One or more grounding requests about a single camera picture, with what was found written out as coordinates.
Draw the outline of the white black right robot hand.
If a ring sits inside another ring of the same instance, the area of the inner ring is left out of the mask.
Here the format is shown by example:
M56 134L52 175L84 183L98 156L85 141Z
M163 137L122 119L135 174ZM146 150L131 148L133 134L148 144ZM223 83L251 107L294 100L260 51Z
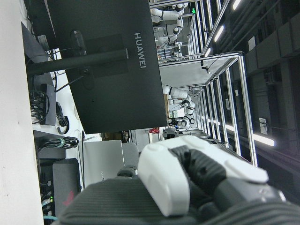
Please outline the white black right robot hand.
M88 185L59 225L297 225L300 208L267 172L228 150L181 136L142 150L137 175Z

